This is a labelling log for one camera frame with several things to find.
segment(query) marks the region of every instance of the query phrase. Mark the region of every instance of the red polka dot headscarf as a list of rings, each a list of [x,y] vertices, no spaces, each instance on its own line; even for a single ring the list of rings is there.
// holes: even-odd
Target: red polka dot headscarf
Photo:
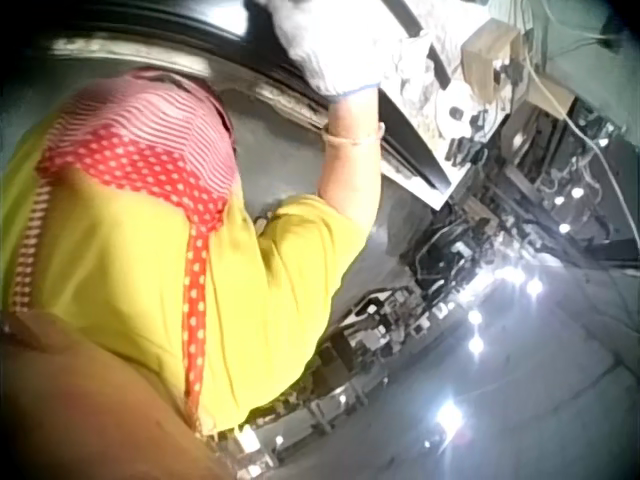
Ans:
[[[182,312],[185,396],[197,418],[204,372],[209,235],[238,171],[231,123],[204,84],[154,69],[98,80],[64,106],[37,167],[40,184],[18,255],[12,309],[30,308],[34,257],[52,180],[79,168],[105,186],[180,208],[190,223]]]

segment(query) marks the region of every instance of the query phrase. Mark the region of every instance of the beige box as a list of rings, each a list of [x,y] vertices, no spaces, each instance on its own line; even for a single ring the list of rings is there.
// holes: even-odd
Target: beige box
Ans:
[[[504,75],[496,83],[495,68],[512,60],[521,61],[521,58],[520,30],[491,18],[462,44],[464,79],[479,101],[491,104],[502,89],[509,85],[509,80]]]

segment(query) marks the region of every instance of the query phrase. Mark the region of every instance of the light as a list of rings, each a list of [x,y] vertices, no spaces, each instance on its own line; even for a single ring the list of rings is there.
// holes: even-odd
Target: light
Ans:
[[[504,267],[502,270],[499,270],[498,272],[499,272],[500,278],[504,278],[505,280],[508,280],[509,282],[513,283],[516,286],[521,285],[522,282],[524,282],[527,278],[521,269],[511,267],[511,266]]]
[[[453,404],[453,402],[448,401],[438,411],[436,421],[445,431],[447,440],[450,440],[462,426],[462,412]]]
[[[580,198],[584,195],[584,188],[575,187],[571,190],[571,196],[573,198]]]
[[[217,5],[211,9],[209,19],[217,27],[242,37],[249,27],[249,13],[241,4]]]
[[[542,282],[537,278],[534,278],[527,284],[527,293],[533,298],[537,297],[542,292]]]
[[[480,295],[495,280],[493,272],[481,270],[458,294],[461,303],[467,303]]]
[[[249,425],[245,425],[241,431],[236,433],[236,437],[245,453],[253,453],[260,450],[260,440],[258,440],[258,437]]]
[[[472,325],[480,325],[482,323],[482,314],[477,310],[471,310],[468,318]]]
[[[484,350],[484,342],[478,335],[475,335],[469,341],[469,350],[471,350],[471,353],[473,353],[474,355],[479,355],[482,350]]]
[[[251,478],[256,478],[258,475],[262,473],[262,469],[260,468],[260,465],[249,465],[247,467],[247,470],[249,471],[249,475],[251,475]]]

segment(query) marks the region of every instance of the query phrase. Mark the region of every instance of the hand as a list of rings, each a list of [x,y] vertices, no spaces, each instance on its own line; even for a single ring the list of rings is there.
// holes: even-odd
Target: hand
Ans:
[[[380,84],[367,0],[257,0],[289,57],[321,95],[336,100]]]

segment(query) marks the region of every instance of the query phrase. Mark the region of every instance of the factory floor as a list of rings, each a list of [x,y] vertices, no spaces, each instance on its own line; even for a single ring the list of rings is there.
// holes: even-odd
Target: factory floor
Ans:
[[[112,60],[42,60],[37,69],[15,78],[3,91],[0,165],[6,164],[26,129],[75,89],[93,78],[116,75],[133,66]],[[290,195],[314,193],[323,161],[319,135],[245,94],[225,91],[221,97],[235,128],[238,165],[250,215],[258,215]],[[430,219],[426,204],[384,178],[376,225],[334,298],[333,321],[368,290],[409,281],[398,256]]]
[[[640,279],[561,267],[537,274],[544,291],[535,300],[501,282],[478,305],[485,345],[478,357],[467,348],[467,313],[457,307],[450,315],[463,317],[461,328],[390,371],[366,408],[266,478],[639,478]],[[449,400],[464,425],[438,454],[425,440]],[[286,447],[289,431],[278,434]]]

